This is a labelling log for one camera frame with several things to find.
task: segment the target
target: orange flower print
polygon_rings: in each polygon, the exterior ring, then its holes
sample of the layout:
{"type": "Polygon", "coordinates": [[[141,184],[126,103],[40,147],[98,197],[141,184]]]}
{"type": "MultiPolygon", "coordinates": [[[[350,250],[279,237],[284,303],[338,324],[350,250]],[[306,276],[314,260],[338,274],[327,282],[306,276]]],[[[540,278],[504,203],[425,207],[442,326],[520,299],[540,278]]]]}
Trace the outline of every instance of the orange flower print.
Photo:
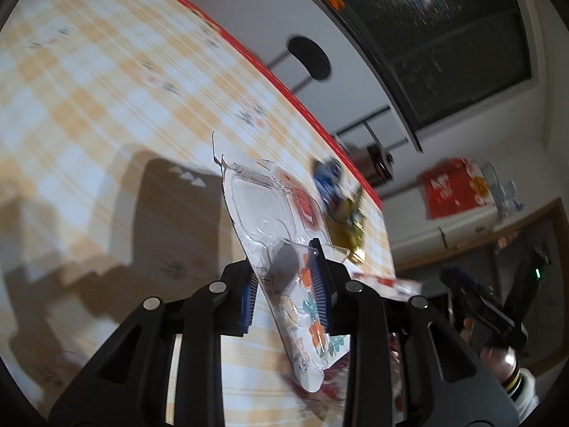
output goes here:
{"type": "Polygon", "coordinates": [[[470,180],[470,187],[474,190],[477,196],[488,197],[490,194],[488,184],[486,183],[486,180],[481,176],[473,176],[470,180]]]}
{"type": "Polygon", "coordinates": [[[312,335],[312,345],[314,348],[323,347],[326,342],[326,331],[324,327],[320,324],[318,319],[314,321],[314,324],[308,329],[312,335]]]}
{"type": "Polygon", "coordinates": [[[312,278],[310,277],[310,268],[306,266],[306,263],[308,263],[308,254],[302,255],[302,261],[304,263],[304,268],[300,272],[301,281],[306,288],[311,288],[312,278]]]}

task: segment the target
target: yellow checkered tablecloth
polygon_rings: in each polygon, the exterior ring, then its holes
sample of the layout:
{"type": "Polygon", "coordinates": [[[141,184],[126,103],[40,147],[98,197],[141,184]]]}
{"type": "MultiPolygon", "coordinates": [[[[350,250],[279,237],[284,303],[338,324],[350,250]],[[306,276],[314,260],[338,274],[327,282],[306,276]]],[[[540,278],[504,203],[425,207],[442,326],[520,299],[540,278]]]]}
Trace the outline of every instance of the yellow checkered tablecloth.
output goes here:
{"type": "MultiPolygon", "coordinates": [[[[314,194],[311,161],[335,152],[183,0],[21,0],[0,32],[0,78],[0,352],[44,415],[144,298],[189,296],[244,258],[213,130],[314,194]]],[[[363,208],[363,269],[393,276],[381,211],[368,194],[363,208]]],[[[222,352],[228,425],[321,424],[282,376],[262,294],[249,334],[222,352]]]]}

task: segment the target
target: plastic blister package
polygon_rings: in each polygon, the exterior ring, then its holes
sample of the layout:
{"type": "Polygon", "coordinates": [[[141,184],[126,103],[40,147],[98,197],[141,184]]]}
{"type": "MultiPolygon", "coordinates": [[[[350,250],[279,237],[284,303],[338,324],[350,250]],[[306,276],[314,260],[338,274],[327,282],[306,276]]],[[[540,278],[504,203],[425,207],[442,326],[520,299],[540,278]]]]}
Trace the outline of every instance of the plastic blister package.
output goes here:
{"type": "MultiPolygon", "coordinates": [[[[389,364],[391,368],[392,397],[393,397],[393,423],[402,422],[406,419],[405,397],[403,393],[403,375],[401,368],[399,335],[388,333],[389,364]]],[[[310,394],[308,399],[324,405],[321,411],[332,412],[333,415],[322,416],[331,419],[335,416],[342,417],[344,413],[346,397],[348,396],[348,376],[350,354],[347,353],[332,367],[324,371],[322,387],[315,394],[310,394]]]]}
{"type": "MultiPolygon", "coordinates": [[[[226,141],[223,146],[229,147],[226,141]]],[[[317,202],[292,175],[271,162],[241,156],[234,148],[216,153],[215,134],[214,153],[222,166],[235,232],[275,318],[295,378],[303,389],[315,392],[324,370],[348,351],[349,336],[331,339],[325,332],[320,285],[313,281],[318,250],[308,243],[318,238],[325,258],[338,262],[349,250],[329,245],[317,202]]]]}

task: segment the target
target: screw head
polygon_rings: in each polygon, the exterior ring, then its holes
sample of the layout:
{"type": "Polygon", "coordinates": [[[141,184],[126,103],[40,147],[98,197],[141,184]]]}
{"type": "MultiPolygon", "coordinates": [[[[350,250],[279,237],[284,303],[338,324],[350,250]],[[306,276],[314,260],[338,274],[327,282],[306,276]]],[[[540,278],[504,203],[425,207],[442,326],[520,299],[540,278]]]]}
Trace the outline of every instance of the screw head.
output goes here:
{"type": "Polygon", "coordinates": [[[213,294],[221,294],[225,292],[227,285],[223,281],[215,281],[209,285],[209,291],[213,294]]]}
{"type": "Polygon", "coordinates": [[[149,297],[143,302],[142,306],[149,311],[155,310],[160,306],[160,299],[158,297],[149,297]]]}
{"type": "Polygon", "coordinates": [[[346,290],[348,292],[362,292],[363,284],[359,281],[348,281],[346,282],[346,290]]]}
{"type": "Polygon", "coordinates": [[[414,297],[411,297],[411,305],[413,305],[415,308],[424,309],[429,306],[429,302],[422,295],[416,295],[414,297]]]}

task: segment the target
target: dark window glass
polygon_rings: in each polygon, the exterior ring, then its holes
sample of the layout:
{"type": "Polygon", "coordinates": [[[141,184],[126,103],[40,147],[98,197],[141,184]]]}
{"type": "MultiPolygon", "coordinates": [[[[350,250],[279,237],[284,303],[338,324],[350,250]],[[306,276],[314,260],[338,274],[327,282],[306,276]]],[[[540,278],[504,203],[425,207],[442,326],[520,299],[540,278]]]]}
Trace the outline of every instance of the dark window glass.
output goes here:
{"type": "Polygon", "coordinates": [[[516,0],[344,1],[412,130],[531,77],[516,0]]]}

